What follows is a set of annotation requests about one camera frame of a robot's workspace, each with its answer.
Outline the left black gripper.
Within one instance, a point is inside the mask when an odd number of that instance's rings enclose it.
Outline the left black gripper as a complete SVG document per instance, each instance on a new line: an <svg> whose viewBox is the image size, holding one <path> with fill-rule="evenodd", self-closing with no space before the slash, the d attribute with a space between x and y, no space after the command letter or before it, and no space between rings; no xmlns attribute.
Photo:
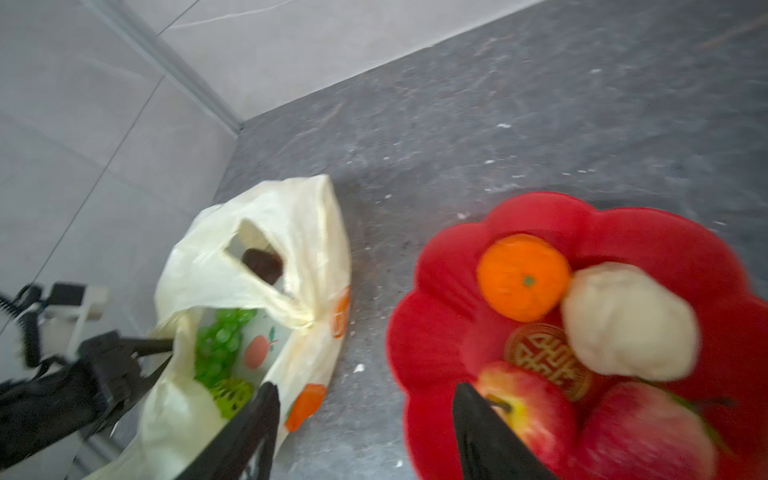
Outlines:
<svg viewBox="0 0 768 480"><path fill-rule="evenodd" d="M171 354L173 339L122 337L117 331L85 340L78 347L78 360L96 385L96 419L80 430L84 439L112 428L153 388L167 367L167 357L148 376L140 359Z"/></svg>

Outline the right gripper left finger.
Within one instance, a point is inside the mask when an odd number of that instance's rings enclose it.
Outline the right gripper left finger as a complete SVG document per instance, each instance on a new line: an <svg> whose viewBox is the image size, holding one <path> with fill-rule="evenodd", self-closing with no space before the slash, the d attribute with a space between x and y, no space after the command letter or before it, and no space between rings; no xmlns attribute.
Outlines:
<svg viewBox="0 0 768 480"><path fill-rule="evenodd" d="M266 382L176 479L268 480L279 420L278 388Z"/></svg>

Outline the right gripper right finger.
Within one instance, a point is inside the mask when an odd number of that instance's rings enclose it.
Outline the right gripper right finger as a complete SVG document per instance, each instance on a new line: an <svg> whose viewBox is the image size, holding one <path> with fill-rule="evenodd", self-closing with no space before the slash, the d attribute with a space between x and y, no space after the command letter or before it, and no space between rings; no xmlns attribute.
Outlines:
<svg viewBox="0 0 768 480"><path fill-rule="evenodd" d="M558 479L470 383L456 387L452 418L464 479Z"/></svg>

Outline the red fake fruit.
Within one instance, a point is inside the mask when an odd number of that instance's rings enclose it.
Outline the red fake fruit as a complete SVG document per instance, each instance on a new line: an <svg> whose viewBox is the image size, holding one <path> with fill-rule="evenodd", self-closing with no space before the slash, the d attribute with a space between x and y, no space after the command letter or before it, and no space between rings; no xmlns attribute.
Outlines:
<svg viewBox="0 0 768 480"><path fill-rule="evenodd" d="M482 368L474 388L539 461L558 476L566 474L577 423L560 387L499 361Z"/></svg>

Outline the red flower-shaped plate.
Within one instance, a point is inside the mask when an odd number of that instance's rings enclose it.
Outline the red flower-shaped plate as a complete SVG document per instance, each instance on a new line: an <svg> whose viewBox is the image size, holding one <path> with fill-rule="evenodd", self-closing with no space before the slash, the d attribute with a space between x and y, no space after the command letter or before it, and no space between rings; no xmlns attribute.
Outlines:
<svg viewBox="0 0 768 480"><path fill-rule="evenodd" d="M496 240L538 237L573 269L603 262L635 265L685 299L702 334L695 371L669 389L688 400L725 397L708 422L727 451L721 479L767 475L767 304L725 242L707 228L650 208L600 211L551 192L512 197L485 220L449 227L422 250L412 290L395 308L387 333L392 374L404 391L404 438L423 479L458 479L461 466L452 403L457 385L499 360L517 323L482 298L476 267Z"/></svg>

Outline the orange fake fruit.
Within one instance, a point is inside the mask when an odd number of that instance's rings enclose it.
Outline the orange fake fruit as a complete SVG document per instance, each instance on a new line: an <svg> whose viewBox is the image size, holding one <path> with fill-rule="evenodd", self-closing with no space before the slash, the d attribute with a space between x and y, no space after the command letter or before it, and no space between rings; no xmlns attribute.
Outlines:
<svg viewBox="0 0 768 480"><path fill-rule="evenodd" d="M546 241L528 234L494 242L476 268L479 291L489 307L522 323L539 321L558 306L571 277L566 258Z"/></svg>

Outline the beige fake potato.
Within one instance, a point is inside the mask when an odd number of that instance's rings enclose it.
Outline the beige fake potato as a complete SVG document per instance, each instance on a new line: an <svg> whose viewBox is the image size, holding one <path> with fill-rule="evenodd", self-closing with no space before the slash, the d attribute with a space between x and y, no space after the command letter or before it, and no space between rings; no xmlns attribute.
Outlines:
<svg viewBox="0 0 768 480"><path fill-rule="evenodd" d="M561 313L573 353L595 373L667 382L688 377L697 364L694 309L633 265L575 272Z"/></svg>

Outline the yellowish plastic bag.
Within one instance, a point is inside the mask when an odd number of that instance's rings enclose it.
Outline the yellowish plastic bag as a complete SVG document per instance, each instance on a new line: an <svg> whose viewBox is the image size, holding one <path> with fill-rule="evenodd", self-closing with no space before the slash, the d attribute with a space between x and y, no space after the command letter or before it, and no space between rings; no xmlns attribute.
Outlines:
<svg viewBox="0 0 768 480"><path fill-rule="evenodd" d="M98 479L172 479L224 428L200 382L196 350L215 312L232 315L240 342L232 376L272 383L284 441L322 404L349 315L351 250L326 175L263 181L203 210L173 247L154 294L154 336L173 350L144 397L134 439Z"/></svg>

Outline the dark brown fake fruit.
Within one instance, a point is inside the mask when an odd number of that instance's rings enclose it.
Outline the dark brown fake fruit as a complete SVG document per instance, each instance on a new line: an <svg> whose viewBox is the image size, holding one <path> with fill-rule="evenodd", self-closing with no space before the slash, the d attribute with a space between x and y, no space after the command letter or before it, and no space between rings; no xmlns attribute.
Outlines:
<svg viewBox="0 0 768 480"><path fill-rule="evenodd" d="M269 285L283 276L283 261L274 252L249 248L241 256L242 263Z"/></svg>

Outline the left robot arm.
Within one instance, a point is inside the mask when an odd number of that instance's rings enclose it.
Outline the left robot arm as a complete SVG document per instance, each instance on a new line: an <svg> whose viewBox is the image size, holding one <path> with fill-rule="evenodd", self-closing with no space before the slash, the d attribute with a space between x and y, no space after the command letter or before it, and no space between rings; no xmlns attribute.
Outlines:
<svg viewBox="0 0 768 480"><path fill-rule="evenodd" d="M117 424L155 385L141 358L170 353L171 339L124 337L112 330L85 339L107 291L56 282L25 285L1 309L20 333L20 357L34 375L1 384L1 467L7 469L73 433L85 439Z"/></svg>

